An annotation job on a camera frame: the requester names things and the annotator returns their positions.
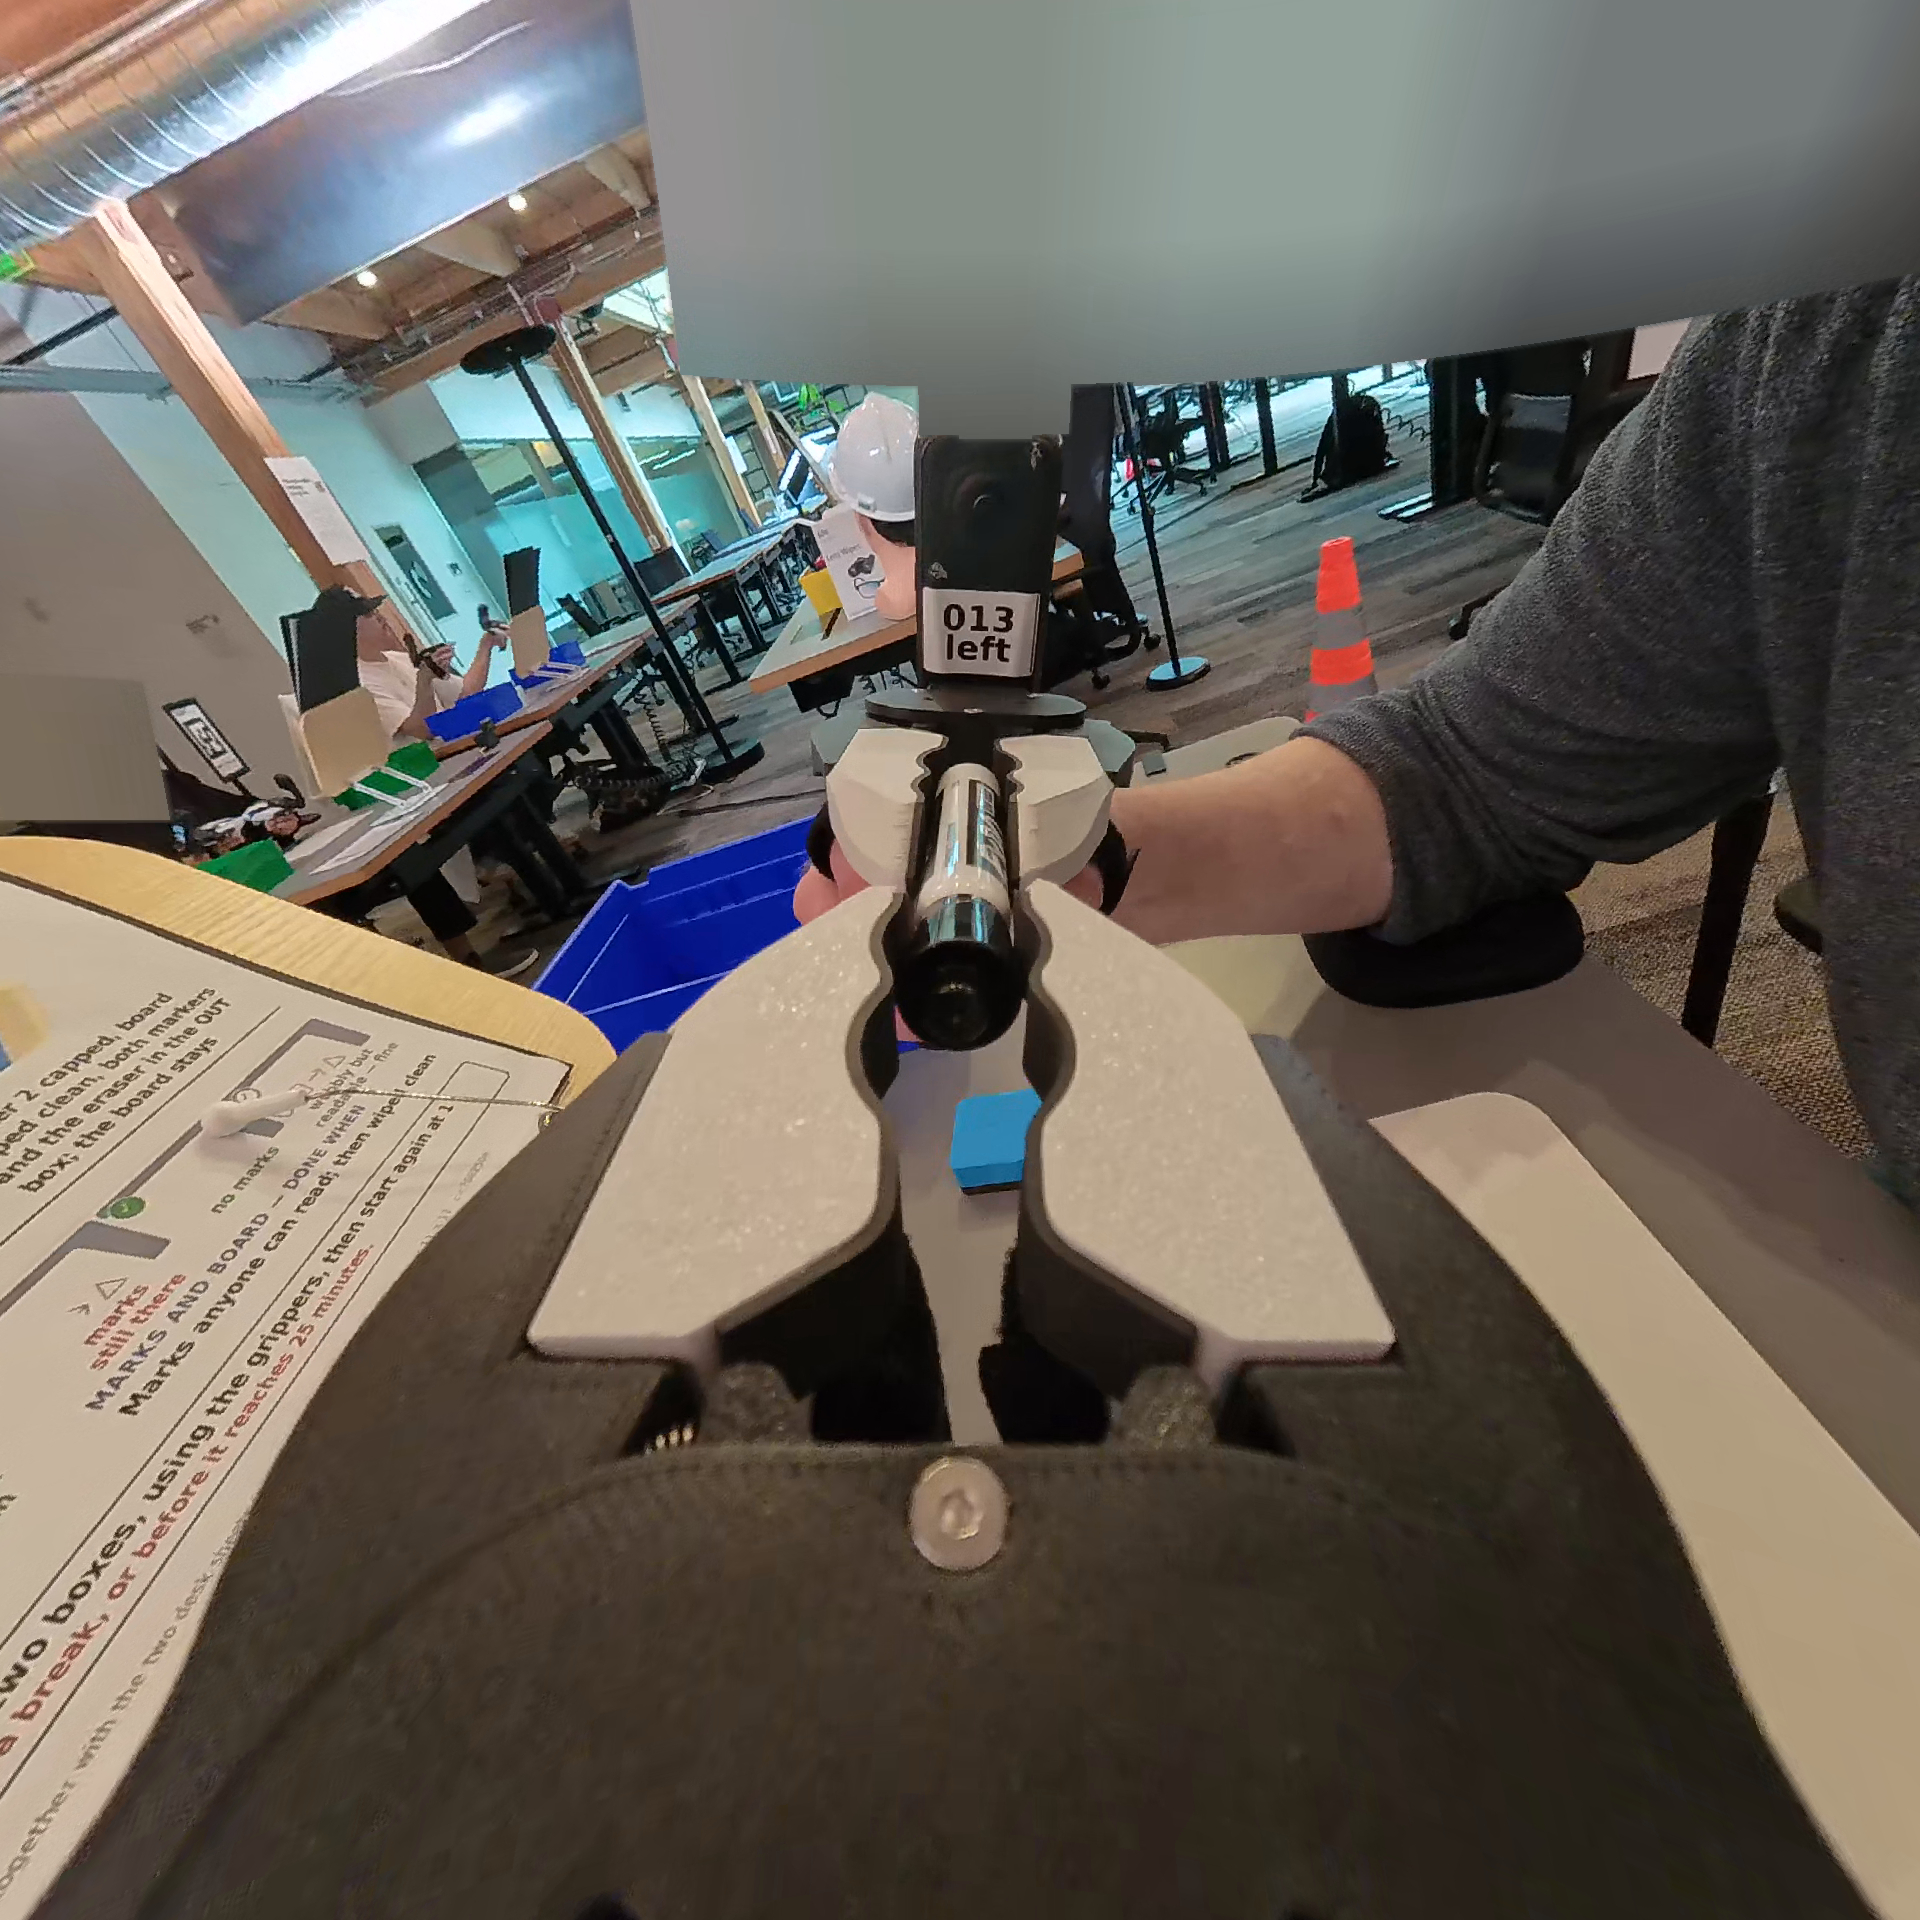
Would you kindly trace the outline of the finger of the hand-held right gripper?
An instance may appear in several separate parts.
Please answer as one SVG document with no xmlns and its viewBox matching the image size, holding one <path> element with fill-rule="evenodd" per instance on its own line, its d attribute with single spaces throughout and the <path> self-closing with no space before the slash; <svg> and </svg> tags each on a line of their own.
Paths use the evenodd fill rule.
<svg viewBox="0 0 1920 1920">
<path fill-rule="evenodd" d="M 864 885 L 905 887 L 922 838 L 928 762 L 939 731 L 852 731 L 829 769 L 832 848 Z"/>
<path fill-rule="evenodd" d="M 1075 881 L 1110 825 L 1112 781 L 1087 731 L 998 738 L 1017 887 Z"/>
</svg>

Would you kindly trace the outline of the black whiteboard marker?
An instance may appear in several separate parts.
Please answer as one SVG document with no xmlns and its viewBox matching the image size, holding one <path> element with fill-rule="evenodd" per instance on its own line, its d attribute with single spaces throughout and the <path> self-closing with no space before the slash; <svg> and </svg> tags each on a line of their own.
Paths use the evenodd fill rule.
<svg viewBox="0 0 1920 1920">
<path fill-rule="evenodd" d="M 898 1020 L 930 1050 L 979 1050 L 1021 1012 L 1016 871 L 1003 841 L 1003 784 L 979 762 L 935 786 L 890 960 Z"/>
</svg>

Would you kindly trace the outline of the person's right forearm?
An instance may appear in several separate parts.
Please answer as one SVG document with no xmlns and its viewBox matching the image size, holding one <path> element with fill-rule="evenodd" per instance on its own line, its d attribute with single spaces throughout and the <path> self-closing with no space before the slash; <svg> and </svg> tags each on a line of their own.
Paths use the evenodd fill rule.
<svg viewBox="0 0 1920 1920">
<path fill-rule="evenodd" d="M 1688 838 L 1783 764 L 1725 529 L 1576 492 L 1425 679 L 1187 781 L 1180 936 L 1410 942 Z"/>
</svg>

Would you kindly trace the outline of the blue whiteboard eraser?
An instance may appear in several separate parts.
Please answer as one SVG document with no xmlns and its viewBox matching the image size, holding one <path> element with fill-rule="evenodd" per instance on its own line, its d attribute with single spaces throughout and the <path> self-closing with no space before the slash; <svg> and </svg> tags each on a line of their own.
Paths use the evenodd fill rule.
<svg viewBox="0 0 1920 1920">
<path fill-rule="evenodd" d="M 962 1097 L 952 1107 L 946 1164 L 962 1195 L 1021 1186 L 1029 1128 L 1041 1112 L 1032 1087 Z"/>
</svg>

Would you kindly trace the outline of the white whiteboard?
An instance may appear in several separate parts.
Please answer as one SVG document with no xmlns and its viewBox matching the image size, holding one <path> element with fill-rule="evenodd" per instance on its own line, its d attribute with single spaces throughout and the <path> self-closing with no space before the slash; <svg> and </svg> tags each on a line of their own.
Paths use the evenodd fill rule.
<svg viewBox="0 0 1920 1920">
<path fill-rule="evenodd" d="M 1916 1530 L 1538 1107 L 1373 1119 L 1546 1306 L 1631 1435 L 1745 1682 L 1916 1708 Z"/>
</svg>

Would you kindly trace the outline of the white printed sign card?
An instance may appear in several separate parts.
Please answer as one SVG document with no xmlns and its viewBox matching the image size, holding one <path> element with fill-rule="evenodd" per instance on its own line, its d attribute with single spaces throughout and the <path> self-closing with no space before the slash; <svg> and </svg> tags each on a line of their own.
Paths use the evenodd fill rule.
<svg viewBox="0 0 1920 1920">
<path fill-rule="evenodd" d="M 814 541 L 847 620 L 873 616 L 882 591 L 882 558 L 864 538 L 862 519 L 847 506 L 826 510 L 814 519 Z"/>
</svg>

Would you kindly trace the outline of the wooden-top work desk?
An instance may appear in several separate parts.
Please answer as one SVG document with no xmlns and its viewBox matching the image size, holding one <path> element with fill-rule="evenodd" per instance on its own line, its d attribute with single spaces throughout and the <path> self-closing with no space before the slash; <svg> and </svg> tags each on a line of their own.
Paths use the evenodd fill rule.
<svg viewBox="0 0 1920 1920">
<path fill-rule="evenodd" d="M 543 915 L 561 916 L 583 897 L 586 878 L 536 807 L 547 731 L 545 721 L 506 731 L 496 748 L 450 753 L 429 781 L 372 793 L 367 807 L 318 801 L 318 825 L 301 831 L 289 876 L 270 893 L 363 916 L 392 890 L 417 897 L 458 848 L 496 831 Z"/>
<path fill-rule="evenodd" d="M 1041 665 L 1046 608 L 1056 587 L 1083 575 L 1083 556 L 1070 541 L 1056 546 L 1052 582 L 1037 591 L 1013 587 L 923 587 L 916 615 L 886 616 L 847 611 L 823 622 L 804 603 L 757 658 L 753 692 L 796 688 L 823 674 L 873 672 L 912 652 L 938 681 L 1034 686 Z"/>
</svg>

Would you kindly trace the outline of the large blue plastic bin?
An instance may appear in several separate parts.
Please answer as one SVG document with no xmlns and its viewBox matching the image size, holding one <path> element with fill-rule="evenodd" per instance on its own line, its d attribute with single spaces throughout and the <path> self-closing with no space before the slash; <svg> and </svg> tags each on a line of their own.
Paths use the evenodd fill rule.
<svg viewBox="0 0 1920 1920">
<path fill-rule="evenodd" d="M 536 992 L 583 1016 L 613 1050 L 667 1031 L 717 980 L 796 930 L 814 818 L 611 881 Z"/>
</svg>

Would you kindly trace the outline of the orange striped traffic cone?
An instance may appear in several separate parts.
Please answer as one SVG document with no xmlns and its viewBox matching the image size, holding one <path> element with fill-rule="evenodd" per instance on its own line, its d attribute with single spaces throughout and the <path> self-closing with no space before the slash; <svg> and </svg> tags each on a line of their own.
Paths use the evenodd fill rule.
<svg viewBox="0 0 1920 1920">
<path fill-rule="evenodd" d="M 1315 558 L 1315 631 L 1302 717 L 1315 721 L 1379 692 L 1370 631 L 1353 534 L 1327 538 Z"/>
</svg>

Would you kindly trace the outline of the light wooden board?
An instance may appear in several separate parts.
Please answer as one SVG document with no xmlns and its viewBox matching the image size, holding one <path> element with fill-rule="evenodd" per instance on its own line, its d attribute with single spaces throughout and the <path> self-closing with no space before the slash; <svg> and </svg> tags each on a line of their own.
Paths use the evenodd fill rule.
<svg viewBox="0 0 1920 1920">
<path fill-rule="evenodd" d="M 4 837 L 4 878 L 259 974 L 557 1061 L 572 1070 L 565 1099 L 613 1063 L 603 1035 L 554 999 L 149 853 L 69 837 Z"/>
</svg>

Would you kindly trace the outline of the printed instruction sheet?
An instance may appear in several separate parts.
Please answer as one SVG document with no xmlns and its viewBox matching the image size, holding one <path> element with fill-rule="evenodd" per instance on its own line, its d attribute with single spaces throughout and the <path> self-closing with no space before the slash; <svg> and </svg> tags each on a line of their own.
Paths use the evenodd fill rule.
<svg viewBox="0 0 1920 1920">
<path fill-rule="evenodd" d="M 4 1916 L 130 1774 L 351 1333 L 565 1083 L 4 881 Z"/>
</svg>

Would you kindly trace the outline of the paper notice on pillar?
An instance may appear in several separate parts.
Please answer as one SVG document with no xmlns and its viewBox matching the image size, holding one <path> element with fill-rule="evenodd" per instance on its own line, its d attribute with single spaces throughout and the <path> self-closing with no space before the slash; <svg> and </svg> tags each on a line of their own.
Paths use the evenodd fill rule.
<svg viewBox="0 0 1920 1920">
<path fill-rule="evenodd" d="M 265 466 L 275 473 L 279 492 L 287 495 L 301 526 L 318 541 L 326 566 L 372 560 L 350 511 L 343 510 L 323 473 L 314 466 L 314 461 L 301 455 L 270 455 Z"/>
</svg>

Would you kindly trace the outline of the person's grey sweater torso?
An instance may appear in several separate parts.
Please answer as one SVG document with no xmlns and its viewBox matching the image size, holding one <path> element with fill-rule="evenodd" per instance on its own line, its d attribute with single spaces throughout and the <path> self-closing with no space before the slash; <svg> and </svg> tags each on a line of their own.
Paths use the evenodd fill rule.
<svg viewBox="0 0 1920 1920">
<path fill-rule="evenodd" d="M 1692 326 L 1541 553 L 1568 628 L 1555 867 L 1790 781 L 1827 1006 L 1916 1205 L 1916 277 Z"/>
</svg>

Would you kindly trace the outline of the wooden pillar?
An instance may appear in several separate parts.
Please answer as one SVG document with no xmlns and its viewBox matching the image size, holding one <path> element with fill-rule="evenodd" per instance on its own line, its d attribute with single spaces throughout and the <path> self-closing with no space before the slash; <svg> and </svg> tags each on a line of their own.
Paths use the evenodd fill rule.
<svg viewBox="0 0 1920 1920">
<path fill-rule="evenodd" d="M 247 383 L 231 369 L 198 311 L 178 294 L 178 284 L 130 205 L 117 200 L 97 201 L 71 239 L 78 241 L 84 266 L 100 284 L 105 299 L 130 326 L 158 371 L 198 420 L 209 445 L 225 457 L 239 486 L 252 492 L 308 579 L 318 587 L 347 585 L 360 593 L 376 593 L 372 566 L 326 566 L 318 541 L 301 526 L 275 473 L 265 466 L 269 457 L 295 451 L 283 445 Z"/>
</svg>

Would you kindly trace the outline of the silver ventilation duct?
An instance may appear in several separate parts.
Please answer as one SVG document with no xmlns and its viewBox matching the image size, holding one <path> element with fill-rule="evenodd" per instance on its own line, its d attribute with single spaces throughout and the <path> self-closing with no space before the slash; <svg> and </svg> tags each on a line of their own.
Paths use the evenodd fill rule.
<svg viewBox="0 0 1920 1920">
<path fill-rule="evenodd" d="M 161 3 L 4 78 L 4 250 L 130 201 L 473 3 Z"/>
</svg>

